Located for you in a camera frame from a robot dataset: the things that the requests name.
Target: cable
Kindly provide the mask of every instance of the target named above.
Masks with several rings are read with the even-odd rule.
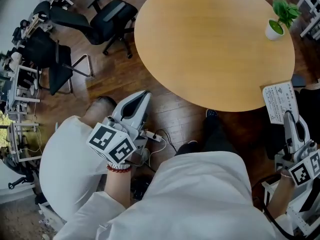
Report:
[[[42,135],[41,135],[41,131],[38,127],[35,127],[39,130],[39,133],[40,133],[40,140],[41,140],[41,144],[39,142],[39,137],[38,137],[38,134],[36,134],[36,138],[37,138],[37,141],[38,141],[38,145],[39,145],[39,148],[37,150],[31,150],[31,149],[28,149],[28,148],[23,148],[23,149],[20,149],[20,151],[22,150],[28,150],[28,151],[31,151],[31,152],[38,152],[40,151],[41,152],[41,155],[42,155],[42,150],[41,150],[41,146],[42,146]]]
[[[151,165],[150,165],[150,158],[151,158],[152,154],[154,154],[154,153],[158,153],[158,152],[160,152],[160,151],[164,150],[164,149],[166,148],[166,146],[167,146],[167,142],[166,142],[166,140],[165,140],[164,138],[162,138],[161,140],[163,140],[163,141],[164,141],[164,147],[163,147],[163,148],[161,148],[161,149],[159,149],[159,150],[157,150],[157,151],[152,152],[152,153],[149,155],[149,162],[148,162],[148,164],[149,164],[149,167],[150,167],[150,168],[151,168]]]
[[[40,88],[39,88],[39,86],[38,86],[38,92],[37,92],[37,94],[36,94],[35,99],[37,99],[37,98],[38,98],[39,91],[40,91]],[[35,103],[34,103],[33,116],[32,116],[32,120],[31,120],[33,123],[35,122],[35,120],[34,120],[34,119],[35,119],[35,115],[36,115],[36,105],[37,105],[37,102],[35,102]]]
[[[271,176],[275,176],[273,175],[269,175],[265,178],[262,178],[261,180],[259,180],[254,186],[253,188],[261,181],[263,181],[266,178],[270,178]],[[253,200],[258,200],[262,206],[262,209],[265,212],[265,215],[270,219],[270,221],[275,225],[275,227],[279,230],[279,232],[287,239],[289,240],[313,240],[316,237],[319,236],[320,234],[320,225],[318,225],[307,237],[305,236],[294,236],[292,234],[289,234],[288,232],[286,232],[277,222],[276,220],[272,217],[272,215],[270,214],[270,212],[268,211],[268,208],[266,207],[265,203],[259,198],[259,197],[254,197]]]
[[[169,144],[173,147],[174,151],[177,153],[177,150],[176,150],[175,146],[172,144],[170,134],[167,133],[164,129],[158,129],[158,130],[155,131],[154,135],[156,135],[157,132],[159,132],[159,131],[163,131],[163,132],[164,132],[164,134],[165,134],[166,137],[168,138]]]

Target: wooden table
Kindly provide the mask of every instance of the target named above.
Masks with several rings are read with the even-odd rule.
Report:
[[[288,29],[265,36],[275,18],[265,0],[147,0],[135,23],[142,62],[166,88],[219,111],[265,105],[260,86],[290,80],[295,51]]]

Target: chair backrest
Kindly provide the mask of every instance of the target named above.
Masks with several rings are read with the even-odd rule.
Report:
[[[99,43],[99,33],[90,26],[87,18],[82,14],[52,6],[50,9],[50,20],[58,25],[81,31],[93,45]]]
[[[41,15],[45,15],[50,19],[50,3],[48,1],[42,1],[33,10],[33,15],[39,14],[39,18],[42,19]]]
[[[38,27],[27,40],[22,57],[41,69],[49,68],[56,62],[56,43]]]

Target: black office chair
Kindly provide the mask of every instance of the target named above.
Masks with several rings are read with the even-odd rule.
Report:
[[[74,64],[71,63],[71,49],[54,42],[41,28],[37,28],[27,40],[22,51],[22,57],[34,62],[37,66],[37,83],[39,88],[50,91],[51,95],[59,92],[72,93],[71,77],[73,72],[85,77],[92,76],[90,57],[84,54]],[[87,58],[89,74],[76,70],[74,67]],[[40,85],[40,70],[49,68],[49,88]],[[69,83],[69,92],[58,91],[66,82]]]
[[[79,13],[51,7],[47,1],[41,2],[33,14],[46,15],[53,23],[81,31],[92,45],[101,45],[109,41],[103,54],[108,55],[108,48],[119,39],[127,50],[127,58],[132,57],[130,46],[125,40],[126,33],[133,32],[133,27],[126,28],[127,23],[135,21],[137,8],[122,0],[113,0],[100,9],[97,0],[92,0],[88,7],[94,6],[97,15],[88,23],[87,18]]]

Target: black wire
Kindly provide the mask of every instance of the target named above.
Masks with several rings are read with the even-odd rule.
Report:
[[[259,197],[254,197],[253,200],[259,200],[262,209],[264,210],[265,214],[267,217],[270,219],[270,221],[275,225],[275,227],[280,231],[280,233],[287,239],[289,240],[297,240],[297,239],[306,239],[305,237],[298,237],[294,236],[292,234],[289,234],[286,232],[282,227],[279,226],[279,224],[275,221],[275,219],[271,216],[270,212],[268,211],[265,203],[259,198]]]
[[[271,177],[275,177],[275,174],[269,175],[267,177],[264,177],[262,179],[260,179],[253,187],[252,190],[262,181],[265,181],[265,179],[271,178]],[[259,197],[254,197],[253,200],[259,200],[262,209],[264,210],[265,214],[267,215],[267,217],[270,219],[270,221],[275,225],[275,227],[280,231],[280,233],[286,237],[289,240],[313,240],[316,237],[319,236],[320,234],[320,225],[318,225],[314,231],[312,231],[307,237],[304,236],[294,236],[289,234],[288,232],[286,232],[276,221],[275,219],[272,217],[272,215],[270,214],[270,212],[268,211],[268,208],[265,205],[265,202],[263,202]]]
[[[163,132],[164,132],[164,134],[165,134],[166,137],[168,138],[169,144],[173,147],[174,151],[177,153],[177,150],[176,150],[175,146],[172,144],[170,134],[167,133],[164,129],[158,129],[158,130],[155,131],[154,135],[156,135],[157,132],[159,132],[159,131],[163,131]]]

